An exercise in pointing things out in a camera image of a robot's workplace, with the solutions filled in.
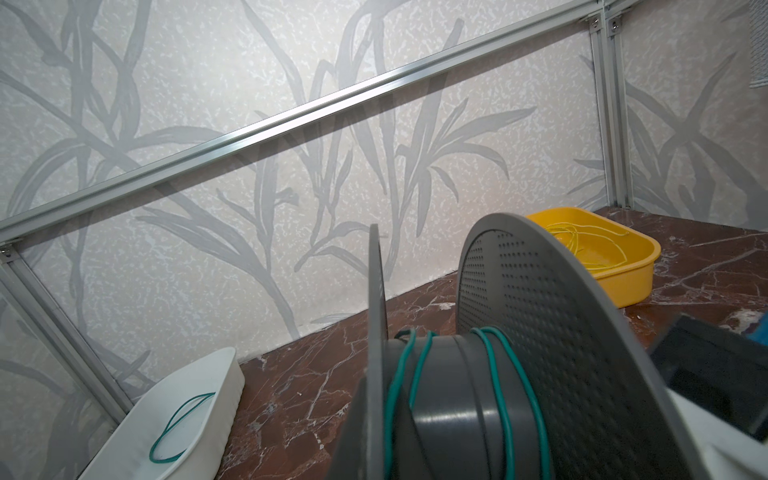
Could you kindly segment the grey perforated spool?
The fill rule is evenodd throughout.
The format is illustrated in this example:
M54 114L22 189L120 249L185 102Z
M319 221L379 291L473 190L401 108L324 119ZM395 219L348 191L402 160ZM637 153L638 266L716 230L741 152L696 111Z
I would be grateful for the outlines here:
M452 335L390 334L369 232L365 479L705 479L649 356L576 258L514 214L462 250Z

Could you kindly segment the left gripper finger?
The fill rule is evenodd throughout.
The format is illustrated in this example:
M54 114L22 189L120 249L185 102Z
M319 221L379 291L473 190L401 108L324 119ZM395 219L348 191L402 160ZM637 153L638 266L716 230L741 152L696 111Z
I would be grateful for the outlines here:
M366 478L367 427L367 378L363 377L349 405L347 418L337 438L326 479Z

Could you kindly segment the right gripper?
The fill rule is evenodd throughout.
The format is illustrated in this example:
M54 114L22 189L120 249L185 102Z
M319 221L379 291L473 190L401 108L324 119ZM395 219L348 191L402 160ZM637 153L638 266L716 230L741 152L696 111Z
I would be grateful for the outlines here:
M668 388L742 433L767 439L767 322L741 335L689 315L648 354Z

